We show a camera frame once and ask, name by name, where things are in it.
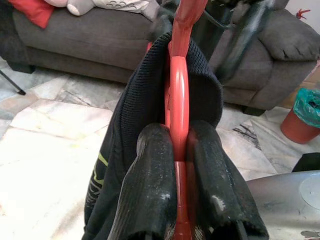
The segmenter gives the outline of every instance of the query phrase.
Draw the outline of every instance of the red pillow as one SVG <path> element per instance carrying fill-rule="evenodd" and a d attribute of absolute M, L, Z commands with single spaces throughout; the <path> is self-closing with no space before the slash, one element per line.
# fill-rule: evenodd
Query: red pillow
<path fill-rule="evenodd" d="M 46 3 L 44 0 L 8 0 L 15 9 L 23 12 L 26 17 L 45 29 L 48 25 L 49 18 L 55 7 Z"/>

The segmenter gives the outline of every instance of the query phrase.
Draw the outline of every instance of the trash bin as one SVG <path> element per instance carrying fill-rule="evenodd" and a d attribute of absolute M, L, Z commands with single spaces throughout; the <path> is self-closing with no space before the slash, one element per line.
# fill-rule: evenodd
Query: trash bin
<path fill-rule="evenodd" d="M 301 88 L 280 127 L 291 141 L 305 144 L 320 134 L 320 90 Z"/>

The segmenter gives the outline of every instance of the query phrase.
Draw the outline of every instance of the gray sofa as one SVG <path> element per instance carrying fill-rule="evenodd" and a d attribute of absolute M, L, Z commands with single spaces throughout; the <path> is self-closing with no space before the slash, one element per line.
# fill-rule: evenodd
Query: gray sofa
<path fill-rule="evenodd" d="M 288 1 L 276 0 L 266 28 L 224 86 L 225 102 L 272 109 L 316 65 L 320 36 L 284 9 Z M 246 9 L 245 4 L 236 8 L 235 24 Z M 0 55 L 17 71 L 40 66 L 126 83 L 145 54 L 150 25 L 135 13 L 94 8 L 77 17 L 57 8 L 48 27 L 41 29 L 6 0 L 0 0 Z M 209 61 L 213 68 L 231 37 L 232 30 L 223 34 Z"/>

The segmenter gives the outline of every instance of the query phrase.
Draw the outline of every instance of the green plastic bag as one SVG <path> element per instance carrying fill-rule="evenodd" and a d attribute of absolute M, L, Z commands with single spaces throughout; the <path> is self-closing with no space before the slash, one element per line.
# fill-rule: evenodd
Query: green plastic bag
<path fill-rule="evenodd" d="M 305 124 L 320 128 L 320 90 L 301 88 L 296 96 L 293 112 Z"/>

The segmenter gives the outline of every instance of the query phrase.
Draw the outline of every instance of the red object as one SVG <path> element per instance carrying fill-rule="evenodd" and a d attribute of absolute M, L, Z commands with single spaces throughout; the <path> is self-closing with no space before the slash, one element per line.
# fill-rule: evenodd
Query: red object
<path fill-rule="evenodd" d="M 300 9 L 297 13 L 296 13 L 296 18 L 297 19 L 301 19 L 301 18 L 303 18 L 303 19 L 306 19 L 304 16 L 302 16 L 302 14 L 304 14 L 304 13 L 307 13 L 307 12 L 310 12 L 311 10 L 310 9 L 307 9 L 307 10 L 302 10 L 302 9 Z"/>
<path fill-rule="evenodd" d="M 293 109 L 286 116 L 280 128 L 288 139 L 298 144 L 306 144 L 320 134 L 320 128 L 305 124 L 297 117 Z"/>
<path fill-rule="evenodd" d="M 174 240 L 192 240 L 188 216 L 186 143 L 189 132 L 189 81 L 186 56 L 193 25 L 200 18 L 208 0 L 181 0 L 168 45 L 170 75 L 165 82 L 165 124 L 170 129 L 177 186 L 177 218 Z"/>
<path fill-rule="evenodd" d="M 34 24 L 45 29 L 55 7 L 44 0 L 8 0 Z"/>

